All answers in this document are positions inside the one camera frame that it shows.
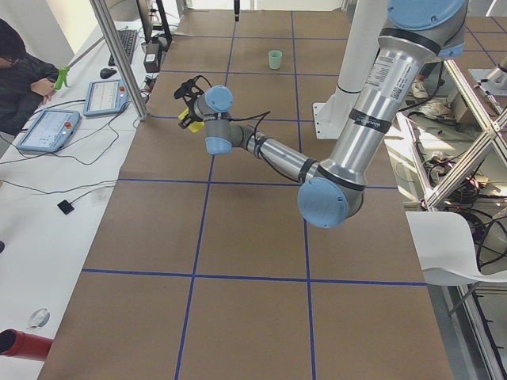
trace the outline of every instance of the green cup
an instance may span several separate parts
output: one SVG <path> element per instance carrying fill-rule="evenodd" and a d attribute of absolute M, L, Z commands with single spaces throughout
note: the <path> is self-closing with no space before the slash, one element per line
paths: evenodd
<path fill-rule="evenodd" d="M 269 57 L 269 68 L 271 70 L 280 69 L 280 65 L 282 63 L 282 52 L 280 50 L 271 50 L 268 53 Z"/>

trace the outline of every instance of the transparent plastic object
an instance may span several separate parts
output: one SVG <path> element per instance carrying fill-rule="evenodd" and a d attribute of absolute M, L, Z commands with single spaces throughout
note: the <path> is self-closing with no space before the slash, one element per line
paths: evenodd
<path fill-rule="evenodd" d="M 27 330 L 35 330 L 44 327 L 49 321 L 50 313 L 48 309 L 38 309 L 34 311 L 29 318 Z"/>

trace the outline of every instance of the keyboard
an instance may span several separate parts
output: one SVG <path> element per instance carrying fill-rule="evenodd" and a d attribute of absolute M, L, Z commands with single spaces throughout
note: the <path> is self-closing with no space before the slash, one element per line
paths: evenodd
<path fill-rule="evenodd" d="M 120 29 L 117 31 L 121 44 L 124 45 L 125 54 L 129 63 L 132 63 L 134 56 L 135 41 L 137 39 L 137 30 L 134 29 Z M 112 55 L 109 57 L 108 66 L 115 66 L 114 58 Z"/>

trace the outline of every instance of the chair seat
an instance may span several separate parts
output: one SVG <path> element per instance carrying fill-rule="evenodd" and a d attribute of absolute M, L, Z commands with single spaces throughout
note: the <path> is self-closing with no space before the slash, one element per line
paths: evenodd
<path fill-rule="evenodd" d="M 434 285 L 507 283 L 507 271 L 483 275 L 465 218 L 452 212 L 407 211 L 425 281 Z"/>

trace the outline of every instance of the yellow object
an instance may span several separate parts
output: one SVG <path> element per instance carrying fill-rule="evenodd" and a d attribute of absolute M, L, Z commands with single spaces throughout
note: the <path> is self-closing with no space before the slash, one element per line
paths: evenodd
<path fill-rule="evenodd" d="M 183 121 L 187 115 L 189 114 L 189 109 L 186 108 L 180 115 L 177 117 L 179 120 Z M 196 133 L 204 128 L 204 122 L 202 121 L 194 121 L 189 125 L 189 130 L 193 133 Z"/>

